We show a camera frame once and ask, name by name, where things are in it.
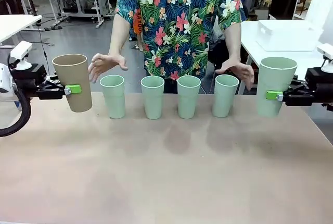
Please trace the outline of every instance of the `black monitor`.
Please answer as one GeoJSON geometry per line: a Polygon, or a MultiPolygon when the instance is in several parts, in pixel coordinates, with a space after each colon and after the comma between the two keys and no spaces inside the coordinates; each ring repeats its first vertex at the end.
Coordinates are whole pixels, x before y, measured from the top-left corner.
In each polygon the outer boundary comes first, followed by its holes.
{"type": "Polygon", "coordinates": [[[293,19],[297,5],[297,0],[272,0],[270,6],[270,16],[275,19],[293,19]]]}

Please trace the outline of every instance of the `paper cup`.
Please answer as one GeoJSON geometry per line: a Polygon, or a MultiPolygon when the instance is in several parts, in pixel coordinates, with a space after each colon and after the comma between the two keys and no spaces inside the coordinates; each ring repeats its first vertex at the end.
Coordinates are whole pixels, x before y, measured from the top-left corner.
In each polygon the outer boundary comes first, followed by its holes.
{"type": "Polygon", "coordinates": [[[73,112],[89,110],[93,103],[87,58],[79,54],[68,54],[54,58],[52,63],[62,85],[81,86],[81,93],[66,96],[70,109],[73,112]]]}
{"type": "Polygon", "coordinates": [[[178,115],[184,119],[194,116],[201,81],[197,77],[182,76],[177,80],[178,115]]]}
{"type": "Polygon", "coordinates": [[[163,108],[164,79],[157,76],[147,76],[141,80],[144,96],[145,112],[148,119],[161,117],[163,108]]]}
{"type": "Polygon", "coordinates": [[[103,77],[99,83],[103,89],[103,96],[109,110],[110,118],[122,118],[125,115],[124,78],[112,74],[103,77]]]}
{"type": "Polygon", "coordinates": [[[297,62],[285,57],[262,59],[259,67],[257,89],[257,111],[261,116],[274,117],[279,114],[282,102],[267,100],[266,92],[286,91],[295,74],[297,62]]]}
{"type": "Polygon", "coordinates": [[[221,74],[215,78],[213,115],[226,117],[229,114],[238,85],[238,79],[228,74],[221,74]]]}

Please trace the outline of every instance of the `floral shirt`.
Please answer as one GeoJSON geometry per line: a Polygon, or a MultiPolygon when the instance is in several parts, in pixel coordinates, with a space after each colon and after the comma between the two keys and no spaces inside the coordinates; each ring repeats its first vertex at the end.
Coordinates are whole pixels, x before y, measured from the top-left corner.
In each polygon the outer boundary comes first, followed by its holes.
{"type": "Polygon", "coordinates": [[[245,19],[242,8],[241,0],[118,0],[116,12],[142,28],[148,73],[177,80],[205,75],[216,15],[226,29],[245,19]]]}

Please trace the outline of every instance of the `white container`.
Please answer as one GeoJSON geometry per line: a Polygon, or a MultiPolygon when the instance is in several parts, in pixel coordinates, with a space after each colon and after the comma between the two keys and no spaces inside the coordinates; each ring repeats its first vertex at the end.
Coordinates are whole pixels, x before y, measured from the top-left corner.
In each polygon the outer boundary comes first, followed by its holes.
{"type": "Polygon", "coordinates": [[[322,33],[304,20],[259,20],[257,43],[265,51],[313,51],[322,33]]]}

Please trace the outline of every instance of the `white desk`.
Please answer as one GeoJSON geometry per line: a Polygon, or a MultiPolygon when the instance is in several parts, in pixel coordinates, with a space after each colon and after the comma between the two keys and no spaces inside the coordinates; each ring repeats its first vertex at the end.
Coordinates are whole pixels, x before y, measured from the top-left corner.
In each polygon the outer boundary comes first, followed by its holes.
{"type": "Polygon", "coordinates": [[[42,16],[32,15],[3,15],[0,16],[0,43],[16,33],[40,20],[42,16]]]}
{"type": "MultiPolygon", "coordinates": [[[[249,53],[247,64],[252,61],[259,67],[260,61],[266,57],[279,56],[293,59],[297,62],[296,73],[299,80],[304,80],[308,68],[320,67],[323,64],[323,55],[316,49],[312,52],[268,52],[265,51],[255,40],[258,22],[245,21],[241,23],[241,44],[249,53]]],[[[243,94],[245,84],[241,82],[238,94],[243,94]]]]}

